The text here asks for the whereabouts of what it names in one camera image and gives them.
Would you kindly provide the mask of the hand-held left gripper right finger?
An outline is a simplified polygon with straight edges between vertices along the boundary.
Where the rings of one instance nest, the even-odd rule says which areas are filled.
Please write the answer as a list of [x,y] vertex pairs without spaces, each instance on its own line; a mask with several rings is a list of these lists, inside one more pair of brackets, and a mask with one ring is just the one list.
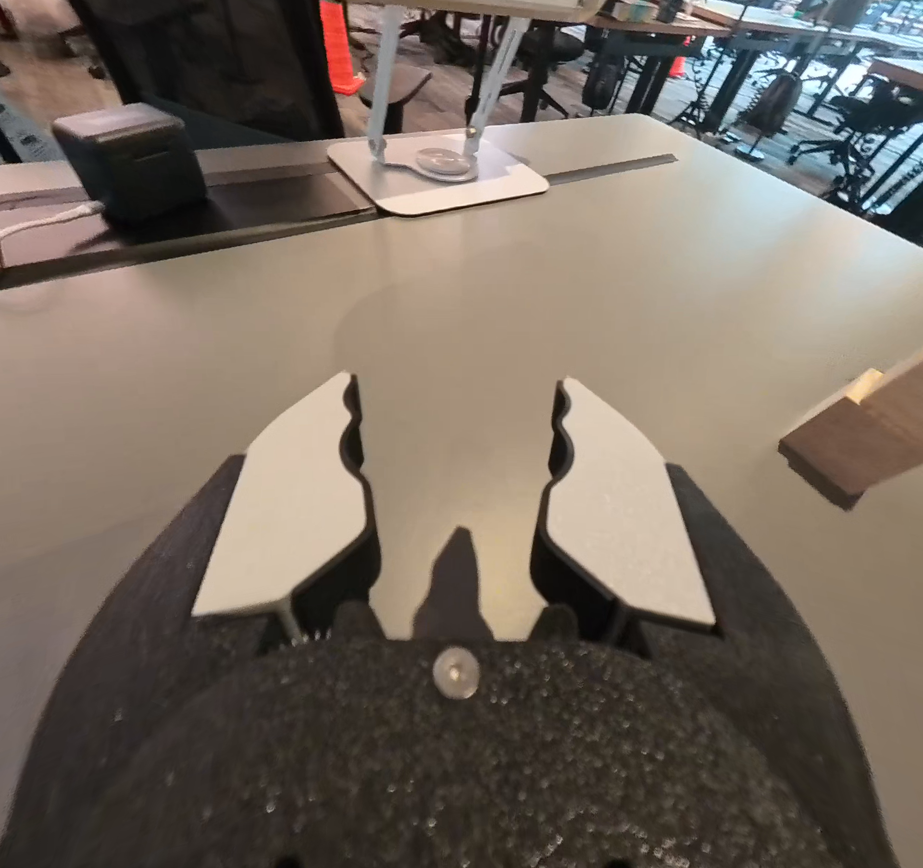
[[592,643],[629,643],[644,623],[712,634],[718,617],[655,445],[570,376],[556,384],[551,430],[531,549],[547,606]]

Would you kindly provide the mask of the dark grey box device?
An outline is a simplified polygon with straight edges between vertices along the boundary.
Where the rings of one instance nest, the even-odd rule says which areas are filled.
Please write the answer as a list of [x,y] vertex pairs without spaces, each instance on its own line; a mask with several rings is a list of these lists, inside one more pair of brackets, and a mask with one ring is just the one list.
[[113,224],[136,226],[208,201],[199,159],[176,115],[131,103],[60,117],[51,130],[88,199]]

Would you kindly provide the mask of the wooden-top background desk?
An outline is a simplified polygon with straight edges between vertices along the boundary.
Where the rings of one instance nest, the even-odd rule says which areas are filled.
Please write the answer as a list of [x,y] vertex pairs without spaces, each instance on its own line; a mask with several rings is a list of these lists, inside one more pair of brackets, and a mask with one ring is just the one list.
[[698,57],[709,38],[731,35],[729,25],[685,12],[663,20],[662,10],[663,4],[638,0],[602,12],[595,25],[587,25],[584,45],[592,58],[582,103],[591,115],[614,111],[632,71],[636,79],[623,111],[651,115],[675,61]]

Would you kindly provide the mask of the brown wooden stool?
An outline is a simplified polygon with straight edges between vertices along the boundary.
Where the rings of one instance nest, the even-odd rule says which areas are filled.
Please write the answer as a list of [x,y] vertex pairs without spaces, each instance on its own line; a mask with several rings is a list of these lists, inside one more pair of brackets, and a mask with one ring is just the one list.
[[384,135],[402,133],[404,113],[412,101],[432,79],[430,69],[409,64],[396,64],[391,72],[384,118]]

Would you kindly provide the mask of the dark wooden board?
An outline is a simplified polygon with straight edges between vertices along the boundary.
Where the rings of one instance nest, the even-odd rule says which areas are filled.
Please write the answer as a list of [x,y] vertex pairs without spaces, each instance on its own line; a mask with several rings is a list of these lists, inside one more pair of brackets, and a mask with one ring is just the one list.
[[922,464],[922,354],[868,369],[784,435],[777,450],[804,482],[848,511]]

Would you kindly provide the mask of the black background office chair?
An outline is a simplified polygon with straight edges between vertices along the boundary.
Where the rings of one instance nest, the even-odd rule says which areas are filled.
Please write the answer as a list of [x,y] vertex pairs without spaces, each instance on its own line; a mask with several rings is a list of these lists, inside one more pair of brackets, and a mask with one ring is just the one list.
[[838,97],[834,107],[838,123],[833,135],[797,142],[786,163],[793,166],[805,156],[824,155],[832,166],[843,170],[840,182],[848,182],[870,171],[873,155],[870,147],[874,139],[893,137],[917,120],[921,113],[921,93],[879,79],[867,99]]

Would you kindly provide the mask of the white-top background desk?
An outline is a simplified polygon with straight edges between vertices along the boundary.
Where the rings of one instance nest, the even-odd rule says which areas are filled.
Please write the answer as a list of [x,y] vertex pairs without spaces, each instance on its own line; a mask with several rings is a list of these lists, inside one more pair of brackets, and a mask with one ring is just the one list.
[[883,51],[889,56],[921,59],[921,37],[888,35],[865,27],[844,30],[823,23],[806,23],[779,12],[749,5],[711,0],[695,2],[691,13],[700,21],[714,23],[723,51],[687,108],[691,127],[698,137],[717,134],[759,57],[783,53],[796,62],[801,74],[818,55],[836,55],[847,63],[860,50]]

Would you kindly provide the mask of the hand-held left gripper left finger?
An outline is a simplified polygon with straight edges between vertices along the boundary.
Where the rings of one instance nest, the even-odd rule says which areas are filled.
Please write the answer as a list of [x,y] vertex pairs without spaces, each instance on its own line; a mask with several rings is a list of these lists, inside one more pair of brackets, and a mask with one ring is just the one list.
[[198,619],[270,615],[293,644],[367,602],[381,571],[363,475],[357,376],[339,372],[250,444],[192,606]]

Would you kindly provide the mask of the dark backpack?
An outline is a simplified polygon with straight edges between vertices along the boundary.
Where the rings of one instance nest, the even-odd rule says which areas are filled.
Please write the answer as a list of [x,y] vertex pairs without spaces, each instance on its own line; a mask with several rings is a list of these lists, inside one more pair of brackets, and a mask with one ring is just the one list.
[[760,137],[775,136],[783,129],[801,93],[801,78],[782,71],[738,115],[736,124],[751,129]]

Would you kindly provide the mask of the white monitor stand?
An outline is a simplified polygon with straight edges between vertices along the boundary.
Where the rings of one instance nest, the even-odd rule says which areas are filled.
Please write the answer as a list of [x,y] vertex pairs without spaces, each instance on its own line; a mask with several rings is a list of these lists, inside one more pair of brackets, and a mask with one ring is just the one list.
[[393,216],[423,216],[546,193],[546,177],[483,136],[529,20],[510,18],[463,131],[386,136],[401,18],[400,7],[386,7],[364,143],[354,139],[330,145],[333,166],[376,208]]

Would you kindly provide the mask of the black mesh office chair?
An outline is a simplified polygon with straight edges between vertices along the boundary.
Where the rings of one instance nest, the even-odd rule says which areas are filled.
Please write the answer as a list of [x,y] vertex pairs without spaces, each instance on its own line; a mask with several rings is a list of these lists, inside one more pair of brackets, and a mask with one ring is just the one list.
[[175,115],[195,149],[344,136],[319,0],[67,0],[124,104]]

